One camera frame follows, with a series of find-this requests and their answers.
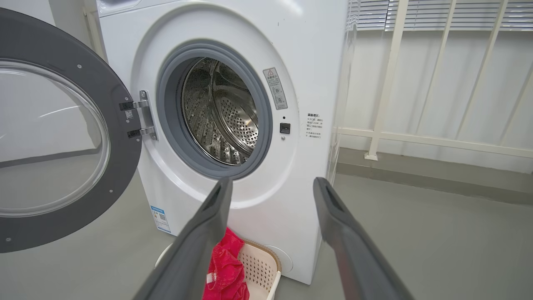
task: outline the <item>stainless steel drum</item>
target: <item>stainless steel drum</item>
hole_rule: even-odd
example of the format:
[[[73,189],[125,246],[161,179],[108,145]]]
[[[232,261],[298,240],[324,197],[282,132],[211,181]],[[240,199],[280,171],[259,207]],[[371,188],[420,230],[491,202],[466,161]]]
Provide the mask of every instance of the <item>stainless steel drum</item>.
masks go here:
[[[212,158],[243,164],[259,133],[255,103],[242,79],[225,64],[202,58],[187,73],[181,108],[195,142]]]

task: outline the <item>washing machine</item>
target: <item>washing machine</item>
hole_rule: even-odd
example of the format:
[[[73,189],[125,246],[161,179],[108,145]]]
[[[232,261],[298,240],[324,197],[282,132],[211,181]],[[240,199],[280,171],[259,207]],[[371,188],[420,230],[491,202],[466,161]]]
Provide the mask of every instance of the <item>washing machine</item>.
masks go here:
[[[0,251],[90,223],[136,168],[155,226],[178,235],[216,181],[231,177],[228,226],[272,249],[283,275],[310,284],[321,243],[312,183],[335,173],[348,8],[99,0],[109,65],[53,26],[0,11],[9,103]],[[32,188],[15,188],[22,183]]]

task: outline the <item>gray floor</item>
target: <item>gray floor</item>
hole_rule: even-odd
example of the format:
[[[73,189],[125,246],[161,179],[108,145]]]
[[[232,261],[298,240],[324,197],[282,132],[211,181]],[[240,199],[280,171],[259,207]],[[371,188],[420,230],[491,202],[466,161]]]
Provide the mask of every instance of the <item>gray floor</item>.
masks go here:
[[[337,175],[335,188],[416,299],[531,299],[533,208]],[[61,240],[0,254],[2,299],[131,299],[173,237],[136,175],[100,218]],[[313,284],[276,299],[343,299],[325,243]]]

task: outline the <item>metal hinge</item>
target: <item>metal hinge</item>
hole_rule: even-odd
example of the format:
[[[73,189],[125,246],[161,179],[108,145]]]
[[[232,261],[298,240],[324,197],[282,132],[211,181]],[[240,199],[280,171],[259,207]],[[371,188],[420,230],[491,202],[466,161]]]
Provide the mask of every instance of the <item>metal hinge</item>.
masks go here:
[[[150,109],[150,101],[148,100],[148,92],[145,90],[139,91],[139,97],[140,101],[124,102],[120,104],[120,110],[137,109],[137,112],[139,113],[141,129],[128,132],[128,136],[134,138],[149,135],[151,139],[158,140],[157,130]]]

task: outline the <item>laundry basket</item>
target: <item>laundry basket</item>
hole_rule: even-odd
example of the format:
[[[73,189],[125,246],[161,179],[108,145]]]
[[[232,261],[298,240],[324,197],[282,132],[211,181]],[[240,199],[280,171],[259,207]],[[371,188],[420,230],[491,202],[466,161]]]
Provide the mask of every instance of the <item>laundry basket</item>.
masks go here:
[[[159,255],[156,266],[170,246]],[[276,254],[265,246],[244,240],[238,259],[244,266],[249,300],[273,300],[281,278],[281,263]]]

